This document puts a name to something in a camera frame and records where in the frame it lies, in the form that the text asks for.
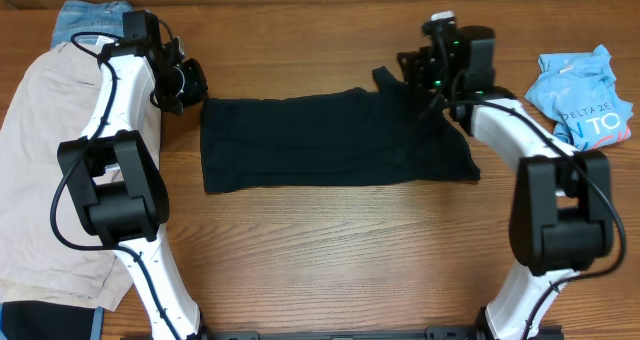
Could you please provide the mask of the black t-shirt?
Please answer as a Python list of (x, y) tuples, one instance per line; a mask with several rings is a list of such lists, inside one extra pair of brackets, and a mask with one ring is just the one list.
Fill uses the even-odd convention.
[(201, 111), (208, 194), (253, 187), (477, 181), (469, 145), (386, 67), (377, 86), (288, 99), (220, 99)]

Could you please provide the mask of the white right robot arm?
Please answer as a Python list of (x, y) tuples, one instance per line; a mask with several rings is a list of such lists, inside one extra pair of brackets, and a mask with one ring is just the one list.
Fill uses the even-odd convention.
[(541, 320), (564, 288), (593, 272), (624, 229), (611, 201), (610, 166), (544, 130), (509, 90), (494, 83), (491, 46), (456, 40), (397, 56), (420, 98), (433, 91), (465, 132), (489, 146), (516, 175), (509, 241), (515, 262), (498, 295), (473, 325), (430, 326), (431, 339), (561, 339)]

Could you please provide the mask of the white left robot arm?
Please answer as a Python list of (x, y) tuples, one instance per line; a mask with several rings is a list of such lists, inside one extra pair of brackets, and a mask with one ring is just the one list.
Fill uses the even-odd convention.
[(181, 113), (207, 93), (198, 62), (180, 40), (161, 49), (120, 40), (96, 56), (102, 86), (80, 137), (60, 144), (63, 178), (95, 250), (128, 271), (154, 339), (204, 339), (202, 313), (188, 293), (167, 240), (169, 196), (141, 130), (152, 110)]

